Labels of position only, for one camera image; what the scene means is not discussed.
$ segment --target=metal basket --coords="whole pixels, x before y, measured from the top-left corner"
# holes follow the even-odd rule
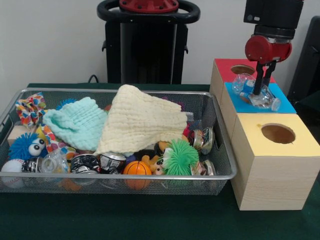
[[[107,89],[60,89],[28,88],[18,92],[0,117],[0,167],[8,159],[7,141],[15,123],[19,122],[15,102],[35,93],[42,92],[47,109],[55,109],[60,101],[84,97],[95,99],[100,108],[112,103],[116,90]],[[208,155],[200,156],[200,161],[210,160],[216,170],[215,176],[173,176],[173,175],[115,175],[115,174],[59,174],[0,172],[0,177],[11,177],[23,181],[22,188],[9,188],[0,180],[0,192],[9,193],[78,193],[78,194],[153,194],[153,195],[218,195],[227,180],[237,172],[234,153],[230,145],[226,127],[214,96],[207,92],[144,91],[159,98],[182,102],[186,112],[193,113],[191,129],[212,127],[215,141]],[[138,184],[141,190],[131,189]]]

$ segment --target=clear plastic object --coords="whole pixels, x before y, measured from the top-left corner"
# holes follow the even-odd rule
[[[259,95],[253,93],[248,96],[253,106],[261,109],[271,109],[272,111],[278,111],[281,105],[279,98],[276,98],[266,85],[263,85]]]
[[[232,91],[236,95],[248,99],[257,108],[278,111],[281,101],[272,94],[266,85],[262,86],[259,95],[253,94],[255,81],[256,79],[247,73],[238,74],[232,83]]]
[[[40,173],[68,173],[69,165],[66,155],[58,148],[48,153],[41,161]]]

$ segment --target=baseball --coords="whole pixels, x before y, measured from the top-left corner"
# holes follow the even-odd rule
[[[20,173],[23,163],[24,161],[22,159],[9,160],[3,165],[1,172]],[[1,177],[1,180],[4,185],[11,189],[20,189],[25,186],[25,183],[21,177],[3,176]]]

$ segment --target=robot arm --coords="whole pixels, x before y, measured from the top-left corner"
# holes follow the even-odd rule
[[[291,51],[304,0],[246,0],[244,22],[256,24],[245,45],[245,55],[257,61],[253,93],[269,85],[276,63],[286,60]],[[264,76],[263,67],[267,66]]]

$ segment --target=googly eyes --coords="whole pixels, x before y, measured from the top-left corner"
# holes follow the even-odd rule
[[[29,146],[28,151],[31,156],[37,157],[41,154],[42,150],[46,147],[45,141],[41,138],[37,138]]]
[[[43,139],[41,139],[41,138],[37,138],[36,140],[34,140],[32,142],[32,144],[39,145],[41,150],[43,150],[45,148],[45,146],[46,146],[45,141]]]
[[[28,151],[31,156],[37,157],[41,154],[42,149],[40,148],[39,145],[37,144],[31,144],[28,148]]]

